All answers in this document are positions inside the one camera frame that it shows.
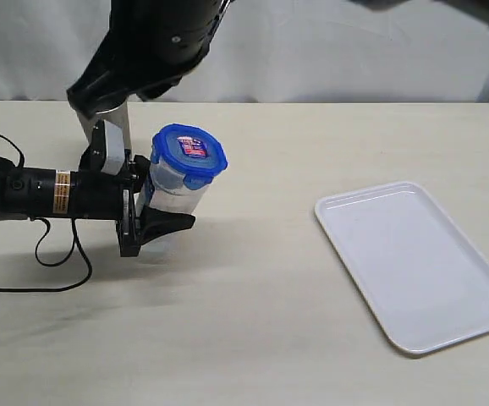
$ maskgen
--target white backdrop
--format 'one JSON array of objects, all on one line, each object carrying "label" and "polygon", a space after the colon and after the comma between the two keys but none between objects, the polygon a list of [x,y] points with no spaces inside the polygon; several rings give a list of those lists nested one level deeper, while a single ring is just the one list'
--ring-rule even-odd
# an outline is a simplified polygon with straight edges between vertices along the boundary
[{"label": "white backdrop", "polygon": [[[110,0],[0,0],[0,99],[63,99]],[[473,102],[489,32],[428,0],[374,14],[345,0],[237,0],[206,61],[164,99]]]}]

